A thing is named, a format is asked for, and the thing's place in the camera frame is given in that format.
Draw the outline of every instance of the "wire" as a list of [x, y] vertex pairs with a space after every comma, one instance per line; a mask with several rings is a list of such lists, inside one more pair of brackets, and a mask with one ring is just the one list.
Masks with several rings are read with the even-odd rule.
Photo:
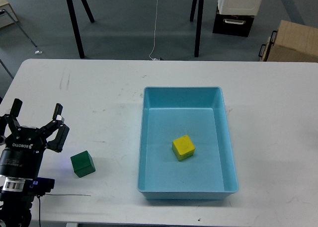
[[41, 227], [41, 200], [40, 196], [36, 196], [39, 199], [39, 227]]
[[149, 58], [150, 58], [151, 60], [153, 60], [153, 58], [152, 58], [150, 55], [154, 52], [155, 45], [156, 45], [157, 15], [158, 15], [158, 0], [157, 0], [157, 4], [156, 4], [156, 20], [155, 20], [154, 47], [153, 47], [153, 50], [151, 51], [151, 53], [149, 54]]
[[91, 196], [91, 195], [81, 195], [81, 194], [46, 194], [48, 196]]

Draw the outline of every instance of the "gray floor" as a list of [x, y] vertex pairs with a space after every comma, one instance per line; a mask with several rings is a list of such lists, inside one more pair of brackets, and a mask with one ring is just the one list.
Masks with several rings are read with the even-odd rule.
[[[15, 25], [0, 29], [0, 59], [13, 75], [30, 58], [79, 59], [65, 0], [8, 1], [20, 25], [43, 51], [35, 55], [36, 49]], [[87, 1], [96, 20], [94, 24], [89, 22], [80, 0], [74, 0], [86, 59], [150, 59], [156, 0]], [[282, 19], [318, 27], [317, 0], [263, 0], [249, 37], [213, 34], [217, 0], [205, 0], [200, 56], [194, 58], [196, 20], [189, 22], [191, 3], [192, 0], [159, 0], [153, 58], [258, 61], [261, 44]], [[0, 66], [0, 97], [4, 97], [11, 81]]]

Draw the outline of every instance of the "chair leg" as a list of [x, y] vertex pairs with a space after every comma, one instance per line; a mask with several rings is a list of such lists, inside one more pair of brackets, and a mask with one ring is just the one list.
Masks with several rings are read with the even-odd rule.
[[85, 54], [84, 54], [83, 45], [81, 43], [80, 30], [79, 30], [78, 22], [77, 22], [76, 15], [75, 15], [73, 0], [66, 0], [66, 3], [67, 3], [68, 8], [69, 8], [73, 32], [75, 35], [76, 44], [78, 46], [79, 57], [84, 58]]
[[4, 69], [6, 70], [6, 72], [9, 74], [9, 76], [13, 79], [13, 75], [10, 73], [10, 71], [8, 70], [8, 68], [4, 65], [4, 63], [1, 61], [0, 59], [0, 64], [4, 67]]
[[89, 18], [90, 22], [95, 22], [93, 14], [91, 13], [90, 8], [88, 6], [87, 0], [81, 0], [81, 2], [82, 2], [83, 6], [85, 8], [85, 11], [86, 11], [86, 13], [88, 15], [88, 18]]
[[23, 32], [23, 34], [30, 40], [30, 42], [35, 46], [37, 47], [37, 45], [35, 45], [35, 43], [32, 41], [32, 39], [26, 34], [26, 32], [22, 29], [22, 27], [14, 20], [14, 18], [10, 15], [10, 13], [8, 13], [7, 10], [5, 9], [1, 9], [0, 12], [5, 12], [9, 18], [14, 22], [15, 25], [18, 26], [18, 28]]
[[195, 7], [197, 6], [198, 0], [192, 0], [192, 7], [191, 7], [191, 13], [190, 13], [190, 22], [193, 22], [194, 19], [194, 13], [195, 13]]
[[195, 35], [195, 46], [194, 46], [194, 57], [198, 57], [199, 56], [201, 27], [202, 27], [202, 14], [203, 14], [203, 3], [204, 3], [204, 0], [199, 0], [197, 31], [196, 31], [196, 35]]

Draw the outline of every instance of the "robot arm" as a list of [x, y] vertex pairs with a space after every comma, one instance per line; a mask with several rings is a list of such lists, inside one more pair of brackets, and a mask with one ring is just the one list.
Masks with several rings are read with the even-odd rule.
[[[61, 152], [69, 132], [61, 116], [62, 105], [56, 104], [53, 120], [42, 128], [20, 126], [17, 117], [22, 101], [15, 99], [9, 114], [0, 117], [0, 145], [5, 149], [0, 157], [0, 176], [6, 177], [0, 188], [0, 226], [28, 227], [30, 208], [35, 196], [43, 196], [54, 188], [54, 179], [38, 178], [43, 152]], [[4, 136], [8, 125], [11, 134]], [[52, 141], [46, 139], [57, 130]]]

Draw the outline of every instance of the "green cube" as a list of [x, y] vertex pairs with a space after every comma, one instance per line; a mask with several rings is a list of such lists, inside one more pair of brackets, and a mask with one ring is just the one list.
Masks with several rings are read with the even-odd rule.
[[88, 151], [71, 156], [71, 161], [74, 172], [78, 177], [83, 177], [96, 171], [93, 159]]

